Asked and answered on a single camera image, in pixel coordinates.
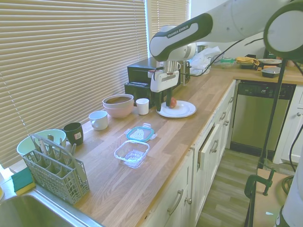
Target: stainless steel dishwasher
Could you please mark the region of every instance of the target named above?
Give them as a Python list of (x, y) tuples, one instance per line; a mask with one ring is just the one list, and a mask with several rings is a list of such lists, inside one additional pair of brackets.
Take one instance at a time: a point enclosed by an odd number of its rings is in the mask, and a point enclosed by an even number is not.
[[(268, 139), (272, 159), (281, 134), (295, 85), (282, 84)], [(261, 154), (274, 100), (275, 83), (243, 81), (239, 84), (230, 148), (243, 153)]]

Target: cabinet handle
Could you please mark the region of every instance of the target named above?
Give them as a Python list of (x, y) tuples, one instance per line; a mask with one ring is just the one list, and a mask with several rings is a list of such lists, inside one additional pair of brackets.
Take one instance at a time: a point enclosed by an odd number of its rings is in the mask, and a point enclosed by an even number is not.
[(169, 213), (169, 215), (172, 215), (172, 213), (177, 209), (177, 206), (179, 205), (181, 199), (182, 199), (182, 196), (183, 196), (183, 192), (184, 190), (182, 189), (181, 191), (178, 190), (178, 194), (179, 194), (179, 198), (178, 198), (178, 201), (177, 203), (175, 204), (175, 206), (171, 209), (171, 208), (168, 208), (167, 209), (167, 212)]
[(220, 121), (223, 120), (226, 116), (226, 112), (223, 112), (222, 116), (220, 117)]
[(193, 200), (192, 200), (192, 199), (185, 198), (185, 202), (187, 202), (187, 203), (190, 205), (190, 204), (192, 204)]
[(217, 152), (218, 145), (219, 145), (219, 140), (215, 140), (215, 141), (214, 141), (214, 144), (213, 144), (213, 148), (210, 149), (210, 152), (211, 152), (211, 153), (216, 153), (216, 152)]
[(232, 103), (233, 102), (233, 97), (231, 97), (231, 99), (228, 101), (228, 103)]
[(225, 121), (224, 121), (224, 125), (227, 126), (228, 124), (229, 124), (229, 121), (228, 121), (228, 120), (225, 120)]

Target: dark green mug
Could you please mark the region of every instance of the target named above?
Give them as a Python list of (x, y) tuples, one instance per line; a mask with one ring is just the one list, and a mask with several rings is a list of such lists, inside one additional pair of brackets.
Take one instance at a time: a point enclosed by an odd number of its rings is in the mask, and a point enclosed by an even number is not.
[(74, 122), (67, 124), (63, 128), (63, 131), (65, 132), (70, 144), (73, 145), (75, 143), (76, 145), (80, 145), (83, 143), (83, 129), (81, 123)]

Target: red fruit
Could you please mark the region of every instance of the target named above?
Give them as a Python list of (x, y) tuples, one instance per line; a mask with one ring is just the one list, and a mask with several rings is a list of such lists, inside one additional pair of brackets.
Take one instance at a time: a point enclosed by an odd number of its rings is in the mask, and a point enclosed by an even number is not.
[(169, 107), (170, 108), (175, 108), (176, 105), (177, 105), (177, 101), (174, 97), (172, 97), (171, 100), (170, 100), (170, 106)]

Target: window blinds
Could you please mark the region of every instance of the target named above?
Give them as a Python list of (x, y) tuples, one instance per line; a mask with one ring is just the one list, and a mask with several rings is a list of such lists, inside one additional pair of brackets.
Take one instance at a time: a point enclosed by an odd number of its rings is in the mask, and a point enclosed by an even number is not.
[(85, 122), (147, 58), (143, 0), (0, 2), (0, 163), (28, 134)]
[(151, 34), (165, 25), (179, 25), (190, 19), (190, 0), (150, 0)]

